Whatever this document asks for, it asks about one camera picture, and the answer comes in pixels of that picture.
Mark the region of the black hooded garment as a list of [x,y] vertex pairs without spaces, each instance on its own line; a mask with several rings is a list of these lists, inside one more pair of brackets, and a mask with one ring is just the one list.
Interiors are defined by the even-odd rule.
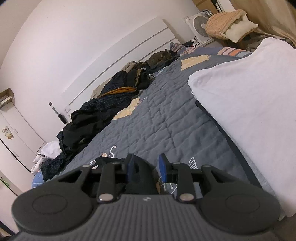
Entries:
[[121,159],[96,158],[87,187],[91,186],[97,195],[110,194],[114,199],[122,194],[159,193],[153,177],[153,168],[147,161],[134,154],[128,154],[126,158]]

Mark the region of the grey fish pattern quilt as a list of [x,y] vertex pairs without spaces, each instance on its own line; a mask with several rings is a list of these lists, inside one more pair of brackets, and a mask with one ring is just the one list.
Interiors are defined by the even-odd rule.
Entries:
[[204,164],[217,167],[264,189],[269,185],[254,164],[243,156],[214,118],[196,105],[187,83],[191,74],[225,62],[247,57],[250,52],[234,48],[186,48],[175,61],[158,70],[148,88],[132,98],[101,132],[55,177],[81,165],[94,166],[95,159],[124,158],[135,154],[153,168],[162,183],[158,156],[182,162],[193,169]]

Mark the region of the white box fan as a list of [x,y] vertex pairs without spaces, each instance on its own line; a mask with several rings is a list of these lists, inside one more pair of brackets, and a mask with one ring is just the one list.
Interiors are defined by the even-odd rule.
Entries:
[[205,9],[196,15],[186,18],[186,23],[200,43],[207,42],[211,39],[205,31],[207,21],[212,16],[212,12]]

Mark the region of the white wardrobe with stickers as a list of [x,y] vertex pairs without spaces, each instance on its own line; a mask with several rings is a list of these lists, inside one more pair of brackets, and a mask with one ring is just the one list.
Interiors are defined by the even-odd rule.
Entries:
[[44,144],[12,102],[1,108],[1,222],[13,232],[11,206],[32,188],[33,160]]

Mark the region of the dark clothes pile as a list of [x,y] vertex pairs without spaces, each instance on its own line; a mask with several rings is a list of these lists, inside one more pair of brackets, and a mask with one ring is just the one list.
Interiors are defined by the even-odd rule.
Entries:
[[118,112],[129,106],[133,97],[149,87],[151,76],[146,71],[147,68],[148,63],[141,62],[129,72],[119,71],[104,85],[98,97],[72,112],[71,121],[57,135],[61,153],[41,166],[45,182],[59,174],[109,125]]

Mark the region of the olive green garment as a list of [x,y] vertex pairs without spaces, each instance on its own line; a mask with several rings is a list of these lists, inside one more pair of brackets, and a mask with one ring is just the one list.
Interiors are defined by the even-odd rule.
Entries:
[[171,50],[165,49],[164,51],[159,51],[152,54],[147,63],[150,67],[157,65],[160,62],[170,60],[171,58],[177,56],[177,53]]

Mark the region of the white bed headboard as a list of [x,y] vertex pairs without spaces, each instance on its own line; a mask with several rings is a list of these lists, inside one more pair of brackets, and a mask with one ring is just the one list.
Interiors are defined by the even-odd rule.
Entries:
[[130,61],[143,62],[158,51],[168,49],[178,39],[160,18],[154,18],[132,31],[88,66],[61,94],[71,109],[79,109],[93,90]]

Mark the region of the blue pillow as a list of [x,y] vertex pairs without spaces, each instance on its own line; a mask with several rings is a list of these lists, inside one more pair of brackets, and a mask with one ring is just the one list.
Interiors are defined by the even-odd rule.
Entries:
[[42,184],[44,184],[45,181],[43,179],[43,174],[41,170],[35,175],[33,181],[32,181],[32,188],[36,188]]

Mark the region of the white clothes heap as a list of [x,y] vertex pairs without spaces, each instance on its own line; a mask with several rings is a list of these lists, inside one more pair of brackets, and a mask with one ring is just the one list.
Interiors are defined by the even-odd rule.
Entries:
[[37,153],[36,157],[33,160],[33,166],[31,168],[31,173],[36,175],[41,166],[50,159],[56,158],[59,154],[61,154],[59,141],[52,141],[43,146],[40,152]]

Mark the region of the cardboard box on wardrobe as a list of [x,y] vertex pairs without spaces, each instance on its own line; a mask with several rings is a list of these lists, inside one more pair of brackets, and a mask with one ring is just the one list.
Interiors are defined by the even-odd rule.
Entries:
[[0,93],[0,108],[3,108],[5,105],[10,103],[14,98],[13,91],[8,88]]

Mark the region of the tan checked pillow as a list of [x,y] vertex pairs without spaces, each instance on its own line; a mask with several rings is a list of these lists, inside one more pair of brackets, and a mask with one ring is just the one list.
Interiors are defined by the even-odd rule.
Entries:
[[248,19],[246,11],[238,9],[212,15],[206,23],[205,31],[209,37],[237,43],[257,28],[258,24]]

